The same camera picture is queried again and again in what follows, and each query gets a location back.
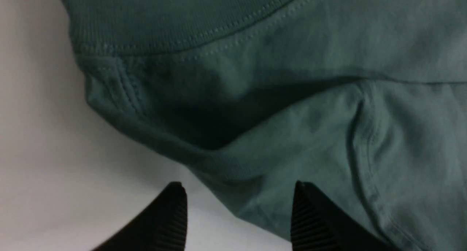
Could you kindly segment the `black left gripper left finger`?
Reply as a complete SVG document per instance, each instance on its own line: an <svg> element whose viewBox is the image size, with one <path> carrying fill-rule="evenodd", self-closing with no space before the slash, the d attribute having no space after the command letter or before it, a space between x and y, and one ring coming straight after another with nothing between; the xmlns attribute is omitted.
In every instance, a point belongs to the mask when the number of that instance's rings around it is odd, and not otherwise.
<svg viewBox="0 0 467 251"><path fill-rule="evenodd" d="M188 200L180 182L171 182L150 205L96 251L184 251Z"/></svg>

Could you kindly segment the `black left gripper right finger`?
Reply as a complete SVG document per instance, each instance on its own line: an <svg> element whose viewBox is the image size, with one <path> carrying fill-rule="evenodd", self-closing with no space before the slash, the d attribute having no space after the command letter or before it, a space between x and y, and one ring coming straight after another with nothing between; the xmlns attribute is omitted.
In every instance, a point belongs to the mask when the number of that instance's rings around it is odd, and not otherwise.
<svg viewBox="0 0 467 251"><path fill-rule="evenodd" d="M379 240L310 182L297 181L290 228L294 251L397 251Z"/></svg>

